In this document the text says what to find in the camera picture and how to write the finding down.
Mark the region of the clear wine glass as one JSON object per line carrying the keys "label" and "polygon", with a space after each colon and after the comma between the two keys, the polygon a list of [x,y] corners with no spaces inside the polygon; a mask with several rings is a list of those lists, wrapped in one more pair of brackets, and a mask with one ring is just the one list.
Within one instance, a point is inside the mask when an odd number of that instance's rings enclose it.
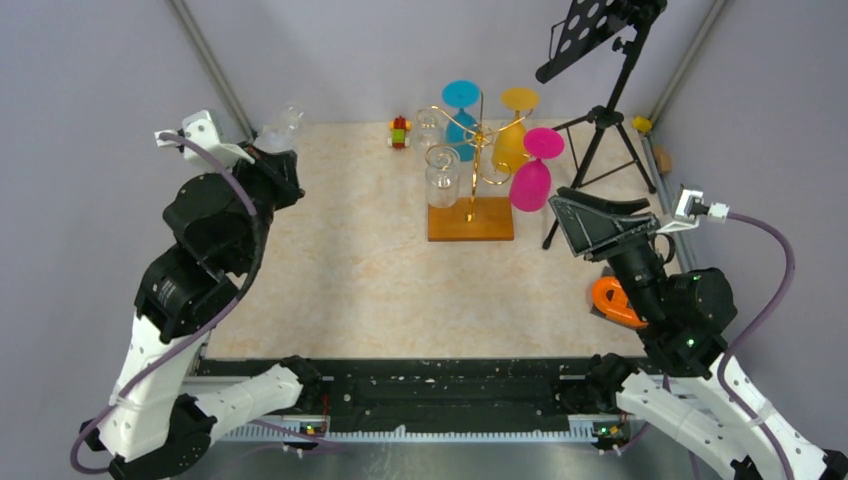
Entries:
{"label": "clear wine glass", "polygon": [[294,150],[307,129],[306,110],[289,103],[261,127],[253,145],[273,154]]}

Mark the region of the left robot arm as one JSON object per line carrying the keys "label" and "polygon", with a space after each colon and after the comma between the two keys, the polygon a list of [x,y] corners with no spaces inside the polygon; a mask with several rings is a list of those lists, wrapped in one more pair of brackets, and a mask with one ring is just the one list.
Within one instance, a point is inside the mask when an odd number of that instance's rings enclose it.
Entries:
{"label": "left robot arm", "polygon": [[188,180],[164,209],[175,242],[142,276],[108,412],[80,429],[85,446],[109,453],[111,477],[180,475],[230,431],[319,404],[320,374],[300,356],[210,393],[182,389],[211,331],[252,286],[275,213],[303,197],[296,168],[293,151],[252,147],[225,173]]}

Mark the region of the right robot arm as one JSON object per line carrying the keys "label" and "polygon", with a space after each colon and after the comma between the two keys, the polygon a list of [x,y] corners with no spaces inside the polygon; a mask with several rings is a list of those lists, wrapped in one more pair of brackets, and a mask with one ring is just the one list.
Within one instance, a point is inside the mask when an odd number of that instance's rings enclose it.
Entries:
{"label": "right robot arm", "polygon": [[562,187],[550,207],[577,257],[605,262],[637,317],[651,364],[691,393],[694,404],[658,385],[631,361],[607,354],[586,377],[586,397],[600,412],[645,420],[724,479],[843,479],[847,458],[809,442],[744,372],[723,331],[736,317],[731,285],[717,268],[670,275],[655,238],[730,217],[682,189],[666,219],[644,199],[612,201]]}

